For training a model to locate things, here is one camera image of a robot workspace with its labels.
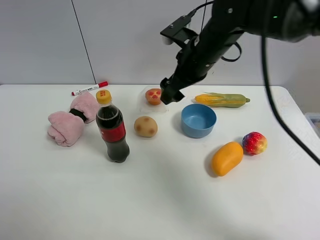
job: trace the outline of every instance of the red bottle label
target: red bottle label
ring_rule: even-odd
[[[101,137],[104,141],[114,143],[126,135],[125,124],[122,122],[119,126],[112,129],[99,128]]]

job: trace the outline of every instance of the transparent plastic container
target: transparent plastic container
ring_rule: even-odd
[[[320,113],[308,112],[305,114],[305,117],[320,138]]]

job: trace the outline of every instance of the mango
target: mango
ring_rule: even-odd
[[[229,142],[213,155],[211,168],[215,174],[222,177],[237,166],[243,157],[242,146],[235,141]]]

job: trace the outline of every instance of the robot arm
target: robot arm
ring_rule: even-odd
[[[161,100],[166,105],[179,102],[184,97],[180,90],[202,81],[243,33],[261,35],[267,1],[215,0],[212,17],[199,35],[185,27],[197,9],[165,28],[161,35],[182,49],[174,74],[160,83]],[[269,38],[298,42],[320,34],[320,0],[275,0],[271,12]]]

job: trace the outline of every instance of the pink towel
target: pink towel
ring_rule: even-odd
[[[48,135],[60,146],[72,146],[84,131],[85,123],[96,118],[99,107],[89,92],[78,95],[71,103],[70,112],[57,111],[50,114]]]

